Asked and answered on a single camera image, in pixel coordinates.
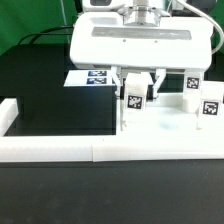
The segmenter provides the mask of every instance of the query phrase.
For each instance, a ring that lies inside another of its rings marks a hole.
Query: white platform
[[[0,137],[0,162],[223,159],[223,116],[219,128],[192,130],[195,116],[182,114],[178,98],[180,95],[170,108],[160,108],[158,102],[157,108],[148,110],[153,117],[156,115],[156,119],[147,121],[152,128],[147,122],[142,130],[140,123],[132,123],[123,131],[118,130],[116,136]]]

